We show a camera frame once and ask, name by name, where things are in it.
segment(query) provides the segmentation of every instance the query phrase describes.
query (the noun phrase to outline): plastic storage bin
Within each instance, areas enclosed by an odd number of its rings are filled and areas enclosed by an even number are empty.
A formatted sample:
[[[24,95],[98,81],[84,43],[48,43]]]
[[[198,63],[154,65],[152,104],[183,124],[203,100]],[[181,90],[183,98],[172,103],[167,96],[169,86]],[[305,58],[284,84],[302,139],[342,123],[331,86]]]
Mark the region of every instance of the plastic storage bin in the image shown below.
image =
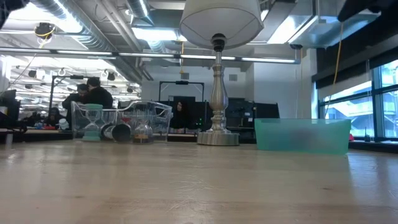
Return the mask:
[[[348,152],[348,119],[255,119],[254,125],[259,150],[338,155]]]
[[[153,101],[132,101],[119,110],[98,110],[93,105],[72,102],[73,138],[136,143],[167,141],[171,117],[171,106]]]

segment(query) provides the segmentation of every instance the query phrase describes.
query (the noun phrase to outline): teal plastic bin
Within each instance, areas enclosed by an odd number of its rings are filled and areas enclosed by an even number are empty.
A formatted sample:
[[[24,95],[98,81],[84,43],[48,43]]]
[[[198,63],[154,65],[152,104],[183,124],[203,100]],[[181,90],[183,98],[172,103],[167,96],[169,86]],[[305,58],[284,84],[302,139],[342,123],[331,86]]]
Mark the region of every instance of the teal plastic bin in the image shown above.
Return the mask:
[[[344,155],[349,119],[255,119],[257,148],[267,151]]]

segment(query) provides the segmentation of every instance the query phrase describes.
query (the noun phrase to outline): lamp shade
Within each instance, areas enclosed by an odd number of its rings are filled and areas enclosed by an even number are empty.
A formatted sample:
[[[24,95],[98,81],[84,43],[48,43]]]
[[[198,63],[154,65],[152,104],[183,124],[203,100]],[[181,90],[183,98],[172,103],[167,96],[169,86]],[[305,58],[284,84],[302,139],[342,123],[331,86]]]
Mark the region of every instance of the lamp shade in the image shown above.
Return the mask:
[[[258,0],[187,0],[180,22],[191,43],[212,49],[215,34],[226,37],[224,49],[244,45],[264,28]]]

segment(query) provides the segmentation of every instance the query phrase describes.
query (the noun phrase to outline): desk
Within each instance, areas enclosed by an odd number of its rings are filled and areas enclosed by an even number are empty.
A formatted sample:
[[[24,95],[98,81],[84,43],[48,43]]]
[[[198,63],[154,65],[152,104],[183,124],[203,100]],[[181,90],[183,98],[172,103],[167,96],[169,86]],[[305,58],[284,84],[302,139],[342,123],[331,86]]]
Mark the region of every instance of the desk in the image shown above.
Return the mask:
[[[0,223],[392,224],[398,157],[255,145],[0,146]]]
[[[0,143],[5,142],[7,130],[0,129]],[[63,133],[59,130],[28,129],[26,133],[14,133],[14,142],[37,142],[71,140],[72,133]]]

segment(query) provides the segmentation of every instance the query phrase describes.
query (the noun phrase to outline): white wall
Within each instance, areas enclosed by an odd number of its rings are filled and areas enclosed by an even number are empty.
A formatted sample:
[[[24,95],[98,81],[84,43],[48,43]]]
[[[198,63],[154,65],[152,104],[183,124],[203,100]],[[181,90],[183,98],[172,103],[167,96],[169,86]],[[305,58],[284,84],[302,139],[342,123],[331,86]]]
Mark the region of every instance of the white wall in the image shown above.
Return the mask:
[[[281,118],[311,118],[317,111],[317,105],[313,104],[317,102],[314,98],[317,94],[311,81],[316,71],[313,49],[307,50],[301,65],[255,63],[254,101],[278,103]]]
[[[142,83],[141,98],[143,100],[159,99],[159,81],[180,81],[179,67],[148,67],[148,72],[155,81],[145,81]],[[190,74],[190,82],[205,83],[205,100],[209,101],[211,90],[213,88],[213,70],[206,67],[185,67],[183,71]],[[229,81],[229,74],[237,74],[238,81]],[[225,87],[230,98],[244,98],[245,97],[245,73],[241,72],[239,68],[226,68],[224,71]],[[169,96],[194,96],[196,101],[201,101],[201,85],[176,85],[167,83],[162,85],[161,101],[167,101]]]
[[[190,73],[190,82],[205,83],[205,100],[208,101],[213,88],[213,70],[203,67],[187,67],[183,70]],[[149,67],[148,72],[156,81],[143,82],[143,100],[158,100],[159,81],[180,80],[179,67]],[[246,73],[238,68],[226,68],[224,82],[231,98],[278,103],[281,118],[316,118],[318,94],[311,81],[311,76],[316,72],[316,50],[310,49],[302,65],[254,63]],[[229,74],[238,74],[238,81],[230,82]],[[162,92],[161,100],[166,101],[169,96],[195,96],[197,101],[201,101],[201,92],[197,88],[193,85],[170,84]]]

